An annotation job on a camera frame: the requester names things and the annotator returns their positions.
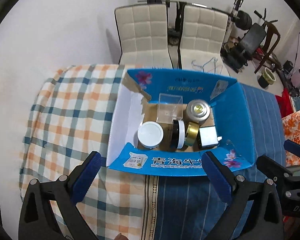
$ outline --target red cloth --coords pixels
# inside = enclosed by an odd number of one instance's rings
[[[293,113],[293,108],[290,102],[288,89],[286,88],[283,89],[282,97],[276,95],[275,98],[277,99],[280,108],[281,118],[284,118],[287,115]]]

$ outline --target orange floral fabric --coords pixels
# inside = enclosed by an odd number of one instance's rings
[[[282,118],[284,137],[300,144],[300,111]],[[286,166],[300,165],[300,158],[286,151]]]

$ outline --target checkered fabric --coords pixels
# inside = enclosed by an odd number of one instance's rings
[[[124,72],[118,65],[71,66],[44,83],[31,108],[20,155],[22,198],[33,178],[47,182],[68,175],[92,151],[106,157]],[[102,167],[77,208],[100,240],[114,239],[119,232],[139,240],[144,196],[145,176]],[[63,223],[56,203],[52,208]]]

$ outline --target blue striped cloth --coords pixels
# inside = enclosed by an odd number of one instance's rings
[[[283,126],[275,96],[247,85],[241,86],[252,119],[256,159],[265,154],[285,166]],[[255,165],[235,174],[257,182],[263,182],[266,178]],[[251,204],[246,206],[233,238],[239,236]],[[220,201],[206,176],[160,177],[154,240],[204,239],[225,208],[226,204]]]

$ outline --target blue gripper pad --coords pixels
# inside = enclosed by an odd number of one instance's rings
[[[103,162],[104,160],[100,153],[94,152],[94,156],[87,163],[72,186],[71,201],[74,205],[83,200]]]
[[[202,155],[201,161],[202,161],[202,168],[207,173],[207,176],[210,182],[212,183],[213,187],[215,188],[220,200],[230,205],[232,201],[232,190],[233,190],[231,184],[227,181],[226,177],[222,174],[220,169],[213,162],[213,160],[207,155],[206,152]]]
[[[300,158],[300,144],[295,143],[291,140],[286,140],[283,144],[283,147],[286,151],[291,152],[292,154]]]

